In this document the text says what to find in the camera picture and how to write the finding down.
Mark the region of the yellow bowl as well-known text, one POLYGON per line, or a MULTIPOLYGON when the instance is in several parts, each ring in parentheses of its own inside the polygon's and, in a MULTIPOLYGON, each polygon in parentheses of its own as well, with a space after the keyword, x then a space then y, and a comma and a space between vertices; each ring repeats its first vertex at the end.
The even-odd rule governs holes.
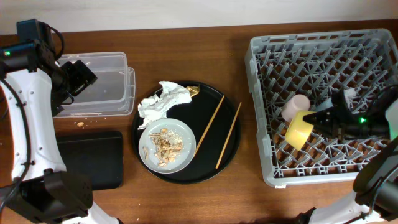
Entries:
POLYGON ((303 120, 304 116, 310 114, 313 114, 313 111, 300 110, 297 112, 285 134, 285 141, 298 151, 303 148, 314 127, 303 120))

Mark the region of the pink cup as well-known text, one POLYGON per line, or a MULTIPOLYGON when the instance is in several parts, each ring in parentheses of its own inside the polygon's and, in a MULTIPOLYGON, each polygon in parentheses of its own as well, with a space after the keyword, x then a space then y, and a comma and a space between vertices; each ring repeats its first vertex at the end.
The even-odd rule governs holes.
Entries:
POLYGON ((308 110, 309 108, 309 98, 305 95, 298 94, 294 95, 288 102, 286 102, 282 107, 281 115, 285 121, 291 122, 299 111, 308 110))

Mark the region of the white napkin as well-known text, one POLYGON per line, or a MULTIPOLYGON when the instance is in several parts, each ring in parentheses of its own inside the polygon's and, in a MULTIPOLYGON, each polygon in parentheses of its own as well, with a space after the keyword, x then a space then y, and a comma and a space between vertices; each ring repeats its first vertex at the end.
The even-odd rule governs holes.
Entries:
POLYGON ((144 98, 137 107, 139 116, 143 118, 142 124, 138 127, 146 129, 150 124, 167 117, 167 112, 175 105, 187 104, 192 101, 190 92, 185 87, 170 81, 160 81, 162 93, 160 96, 154 94, 144 98))

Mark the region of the wooden chopstick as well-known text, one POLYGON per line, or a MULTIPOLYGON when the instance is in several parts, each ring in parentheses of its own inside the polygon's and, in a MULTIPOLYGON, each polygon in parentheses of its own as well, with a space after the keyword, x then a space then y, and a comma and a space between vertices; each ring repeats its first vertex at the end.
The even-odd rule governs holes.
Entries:
POLYGON ((232 123, 231 123, 230 129, 229 129, 229 131, 228 131, 228 135, 227 135, 227 137, 226 137, 226 140, 225 140, 225 142, 224 142, 224 144, 223 144, 223 148, 222 148, 222 150, 221 150, 221 152, 220 152, 220 156, 219 156, 218 161, 217 161, 217 163, 216 163, 215 169, 218 169, 219 166, 220 166, 220 163, 221 163, 221 160, 222 160, 222 158, 223 158, 224 152, 225 152, 226 147, 227 147, 227 145, 228 145, 228 141, 229 141, 229 139, 230 139, 231 133, 233 132, 233 129, 234 129, 234 125, 235 125, 236 120, 237 120, 237 118, 238 118, 238 114, 239 114, 239 111, 240 111, 240 109, 241 109, 241 105, 242 105, 242 102, 240 102, 239 105, 238 105, 238 108, 237 108, 237 110, 236 110, 235 116, 234 116, 234 118, 233 118, 233 121, 232 121, 232 123))
POLYGON ((219 111, 219 109, 220 109, 220 107, 221 107, 221 105, 222 105, 222 103, 224 101, 224 98, 225 98, 225 96, 223 95, 222 98, 220 99, 220 102, 218 103, 218 106, 214 110, 214 113, 212 114, 212 116, 211 116, 211 118, 210 118, 210 120, 209 120, 209 122, 208 122, 208 124, 207 124, 207 126, 206 126, 206 128, 205 128, 205 130, 203 132, 203 134, 201 135, 201 138, 200 138, 200 140, 199 140, 199 142, 198 142, 198 144, 196 146, 196 149, 195 149, 194 157, 196 156, 200 146, 202 145, 202 142, 203 142, 203 140, 204 140, 204 138, 205 138, 210 126, 212 125, 213 120, 215 119, 215 117, 216 117, 216 115, 217 115, 217 113, 218 113, 218 111, 219 111))

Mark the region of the food scraps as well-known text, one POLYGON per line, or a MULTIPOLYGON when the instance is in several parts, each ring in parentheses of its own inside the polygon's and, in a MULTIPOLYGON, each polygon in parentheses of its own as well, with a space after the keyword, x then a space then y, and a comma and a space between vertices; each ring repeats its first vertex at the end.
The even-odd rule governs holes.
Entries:
POLYGON ((164 128, 157 133, 149 133, 147 137, 152 144, 152 149, 149 146, 142 148, 145 161, 149 161, 150 156, 154 156, 157 160, 155 164, 165 167, 181 157, 183 140, 177 132, 164 128))

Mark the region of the grey plate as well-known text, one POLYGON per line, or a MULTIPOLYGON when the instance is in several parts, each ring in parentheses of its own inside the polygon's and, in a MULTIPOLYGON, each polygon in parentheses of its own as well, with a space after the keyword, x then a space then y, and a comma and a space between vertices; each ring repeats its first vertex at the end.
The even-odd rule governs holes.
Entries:
POLYGON ((193 160, 196 139, 193 131, 177 119, 162 119, 150 124, 139 139, 139 158, 151 171, 173 174, 193 160))

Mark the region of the gold foil wrapper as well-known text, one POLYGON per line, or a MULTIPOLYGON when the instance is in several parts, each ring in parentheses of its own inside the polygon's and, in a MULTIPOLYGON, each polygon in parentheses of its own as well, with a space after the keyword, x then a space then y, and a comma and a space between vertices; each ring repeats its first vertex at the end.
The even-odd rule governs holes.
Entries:
POLYGON ((198 95, 200 92, 200 86, 187 86, 186 89, 189 91, 190 97, 193 98, 194 96, 198 95))

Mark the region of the light blue cup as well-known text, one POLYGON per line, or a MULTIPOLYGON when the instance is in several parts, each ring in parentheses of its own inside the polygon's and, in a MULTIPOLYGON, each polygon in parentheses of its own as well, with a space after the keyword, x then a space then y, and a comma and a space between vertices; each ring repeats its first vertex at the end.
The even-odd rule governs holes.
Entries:
POLYGON ((315 107, 314 111, 319 112, 328 108, 333 107, 333 103, 331 98, 325 100, 324 102, 320 103, 318 106, 315 107))

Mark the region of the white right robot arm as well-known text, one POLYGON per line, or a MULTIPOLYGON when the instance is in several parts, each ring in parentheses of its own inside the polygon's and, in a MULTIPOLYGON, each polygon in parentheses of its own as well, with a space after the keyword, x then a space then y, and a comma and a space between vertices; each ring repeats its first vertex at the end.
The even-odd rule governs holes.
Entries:
POLYGON ((332 106, 319 112, 300 111, 291 122, 287 138, 298 138, 304 130, 327 138, 360 140, 388 139, 389 143, 357 174, 353 190, 339 201, 300 213, 294 223, 371 223, 397 218, 397 85, 376 94, 368 109, 353 114, 340 90, 331 97, 332 106))

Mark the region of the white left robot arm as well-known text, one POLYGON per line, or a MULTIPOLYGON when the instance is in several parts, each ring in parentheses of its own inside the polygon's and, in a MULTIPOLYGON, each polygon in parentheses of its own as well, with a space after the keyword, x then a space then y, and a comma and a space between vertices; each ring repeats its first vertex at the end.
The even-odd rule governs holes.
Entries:
POLYGON ((81 61, 58 63, 56 29, 30 19, 16 24, 19 41, 1 49, 1 88, 13 139, 12 184, 1 188, 1 207, 32 223, 118 223, 93 200, 90 180, 67 171, 53 117, 93 84, 81 61))

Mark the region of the grey dishwasher rack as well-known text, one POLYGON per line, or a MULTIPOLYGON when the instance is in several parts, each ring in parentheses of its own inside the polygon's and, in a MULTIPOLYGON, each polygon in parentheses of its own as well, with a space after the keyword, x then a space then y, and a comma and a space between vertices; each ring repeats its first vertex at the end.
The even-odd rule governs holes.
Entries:
POLYGON ((245 56, 257 120, 264 182, 271 187, 351 181, 387 142, 339 141, 313 132, 301 150, 285 140, 282 108, 293 96, 311 109, 353 88, 354 114, 365 112, 379 91, 397 83, 397 46, 387 29, 254 37, 245 56))

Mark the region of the clear plastic bin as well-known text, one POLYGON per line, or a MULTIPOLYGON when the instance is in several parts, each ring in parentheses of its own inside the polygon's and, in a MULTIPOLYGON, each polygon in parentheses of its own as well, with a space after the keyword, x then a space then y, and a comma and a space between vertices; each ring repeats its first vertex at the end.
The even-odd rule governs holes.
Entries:
POLYGON ((88 118, 127 116, 132 113, 135 99, 135 71, 127 64, 124 52, 93 52, 65 54, 59 64, 81 60, 97 81, 65 105, 57 118, 88 118))

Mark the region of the black rectangular bin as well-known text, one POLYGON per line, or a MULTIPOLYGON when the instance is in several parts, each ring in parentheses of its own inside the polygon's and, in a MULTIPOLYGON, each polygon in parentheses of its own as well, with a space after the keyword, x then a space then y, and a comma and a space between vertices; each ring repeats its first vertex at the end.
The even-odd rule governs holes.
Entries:
POLYGON ((119 131, 76 134, 57 138, 67 171, 90 179, 93 190, 122 186, 123 135, 119 131))

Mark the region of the round black tray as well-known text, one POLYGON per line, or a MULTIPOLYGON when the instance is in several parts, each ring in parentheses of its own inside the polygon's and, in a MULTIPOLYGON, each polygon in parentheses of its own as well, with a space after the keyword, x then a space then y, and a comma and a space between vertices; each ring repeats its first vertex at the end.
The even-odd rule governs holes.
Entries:
MULTIPOLYGON (((200 92, 193 97, 191 103, 173 106, 169 109, 167 117, 187 124, 193 131, 196 141, 199 141, 224 93, 201 82, 185 81, 178 84, 184 87, 199 85, 200 92)), ((195 184, 216 176, 229 165, 239 148, 241 124, 237 118, 220 166, 215 169, 235 113, 236 108, 225 96, 196 156, 183 170, 173 174, 158 174, 149 170, 145 165, 144 167, 156 177, 174 184, 195 184)))

